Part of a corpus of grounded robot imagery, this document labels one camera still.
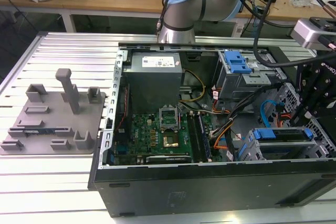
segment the table leg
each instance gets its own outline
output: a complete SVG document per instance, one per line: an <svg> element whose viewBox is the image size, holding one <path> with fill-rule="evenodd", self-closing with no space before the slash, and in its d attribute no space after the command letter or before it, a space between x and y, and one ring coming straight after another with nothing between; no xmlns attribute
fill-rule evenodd
<svg viewBox="0 0 336 224"><path fill-rule="evenodd" d="M14 16L14 13L11 11L3 11L4 15L9 19L9 21L12 24L15 24L17 22L17 19Z"/></svg>
<svg viewBox="0 0 336 224"><path fill-rule="evenodd" d="M240 38L244 27L245 27L245 21L237 20L235 27L233 28L231 37Z"/></svg>
<svg viewBox="0 0 336 224"><path fill-rule="evenodd" d="M73 21L73 16L71 14L62 13L62 18L65 26L65 30L67 33L75 33L76 27Z"/></svg>

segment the power supply label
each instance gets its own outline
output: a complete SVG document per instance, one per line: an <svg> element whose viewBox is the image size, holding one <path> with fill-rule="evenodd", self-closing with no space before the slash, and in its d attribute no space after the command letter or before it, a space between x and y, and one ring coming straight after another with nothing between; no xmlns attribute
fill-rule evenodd
<svg viewBox="0 0 336 224"><path fill-rule="evenodd" d="M146 56L142 57L143 68L174 68L174 57Z"/></svg>

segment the white label sticker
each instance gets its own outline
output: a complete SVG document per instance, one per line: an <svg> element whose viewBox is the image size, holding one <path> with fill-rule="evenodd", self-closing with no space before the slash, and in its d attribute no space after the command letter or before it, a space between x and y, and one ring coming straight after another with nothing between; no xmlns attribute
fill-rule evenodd
<svg viewBox="0 0 336 224"><path fill-rule="evenodd" d="M213 95L215 100L218 100L218 91L213 91L212 95Z"/></svg>
<svg viewBox="0 0 336 224"><path fill-rule="evenodd" d="M142 57L143 68L174 68L174 57L146 56Z"/></svg>
<svg viewBox="0 0 336 224"><path fill-rule="evenodd" d="M256 64L255 62L253 62L253 63L248 63L247 66L248 66L249 68L258 68L258 64Z"/></svg>
<svg viewBox="0 0 336 224"><path fill-rule="evenodd" d="M231 152L227 151L227 152L226 152L226 156L228 157L228 159L229 159L230 161L233 161L233 155L232 155Z"/></svg>

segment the yellow wire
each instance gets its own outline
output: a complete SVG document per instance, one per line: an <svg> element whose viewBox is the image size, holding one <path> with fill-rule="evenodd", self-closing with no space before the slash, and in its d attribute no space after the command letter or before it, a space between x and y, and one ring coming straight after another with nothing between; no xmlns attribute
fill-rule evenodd
<svg viewBox="0 0 336 224"><path fill-rule="evenodd" d="M199 96L199 97L197 97L197 98L193 98L193 99L188 99L188 100L179 100L179 102L194 102L194 101L198 101L199 99L201 99L203 96L204 96L204 94L205 94L205 86L204 86L204 83L203 83L203 81L194 73L194 72L191 72L190 70L188 70L188 69L185 69L185 71L186 72L189 72L189 73L191 73L200 83L201 83L201 85L202 85L202 88L203 88L203 90L202 90L202 93L201 93L201 95Z"/></svg>

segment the wooden desk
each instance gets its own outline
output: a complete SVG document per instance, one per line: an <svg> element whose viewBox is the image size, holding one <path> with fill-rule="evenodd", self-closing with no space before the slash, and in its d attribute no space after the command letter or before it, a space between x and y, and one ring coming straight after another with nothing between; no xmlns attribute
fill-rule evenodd
<svg viewBox="0 0 336 224"><path fill-rule="evenodd" d="M158 18L162 9L161 0L51 0L35 3L30 0L12 0L23 12L59 13L66 31L76 32L72 15L100 15ZM289 0L277 0L272 5L268 19L284 24L294 24L299 18L327 17L319 6L295 8ZM15 11L8 0L0 0L0 9ZM240 37L251 14L244 9L232 22L236 23L233 35Z"/></svg>

